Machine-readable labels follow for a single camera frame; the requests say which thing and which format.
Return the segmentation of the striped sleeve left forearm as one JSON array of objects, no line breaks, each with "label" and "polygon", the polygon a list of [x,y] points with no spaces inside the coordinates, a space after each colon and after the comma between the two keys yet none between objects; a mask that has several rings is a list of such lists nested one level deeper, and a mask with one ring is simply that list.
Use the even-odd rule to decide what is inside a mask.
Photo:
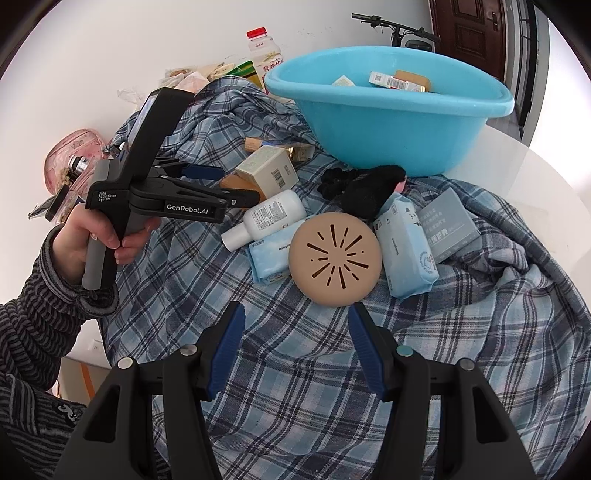
[{"label": "striped sleeve left forearm", "polygon": [[88,291],[53,265],[53,228],[20,295],[1,306],[1,467],[10,479],[50,479],[85,406],[49,393],[87,320],[113,313],[117,288]]}]

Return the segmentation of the person's left hand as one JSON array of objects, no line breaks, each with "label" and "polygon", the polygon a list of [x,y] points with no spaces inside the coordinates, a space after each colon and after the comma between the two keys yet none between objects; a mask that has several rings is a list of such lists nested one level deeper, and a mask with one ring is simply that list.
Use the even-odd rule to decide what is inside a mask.
[{"label": "person's left hand", "polygon": [[84,273],[88,241],[94,239],[114,251],[118,265],[130,264],[160,226],[159,218],[148,218],[138,232],[119,240],[105,215],[77,205],[52,241],[56,272],[71,285],[78,285]]}]

